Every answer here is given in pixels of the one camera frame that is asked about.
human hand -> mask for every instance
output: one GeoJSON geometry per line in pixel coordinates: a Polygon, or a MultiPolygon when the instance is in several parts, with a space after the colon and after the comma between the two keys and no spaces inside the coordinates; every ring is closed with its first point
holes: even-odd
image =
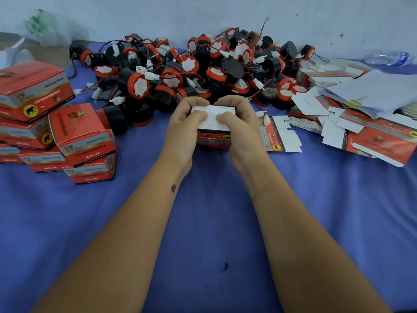
{"type": "Polygon", "coordinates": [[[193,106],[208,106],[210,102],[200,97],[184,98],[169,119],[164,147],[159,159],[179,168],[180,178],[189,173],[197,142],[197,128],[207,118],[207,113],[195,110],[193,106]]]}
{"type": "Polygon", "coordinates": [[[216,118],[230,130],[232,138],[230,156],[233,165],[240,173],[243,174],[265,159],[269,159],[263,146],[258,115],[244,97],[227,95],[214,105],[236,106],[237,115],[225,112],[217,115],[216,118]]]}

blue fabric surface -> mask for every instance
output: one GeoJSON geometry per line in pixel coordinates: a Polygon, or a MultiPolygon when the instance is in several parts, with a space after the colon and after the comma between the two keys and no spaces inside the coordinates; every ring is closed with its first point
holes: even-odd
{"type": "MultiPolygon", "coordinates": [[[[77,66],[74,89],[95,82],[77,66]]],[[[417,73],[417,66],[392,69],[417,73]]],[[[0,312],[27,312],[111,219],[154,164],[169,117],[157,111],[150,125],[118,136],[114,181],[76,186],[63,172],[0,165],[0,312]]],[[[303,153],[271,153],[273,162],[390,307],[416,309],[417,153],[396,168],[294,130],[303,153]]],[[[279,311],[256,214],[229,154],[197,147],[193,161],[143,312],[279,311]]]]}

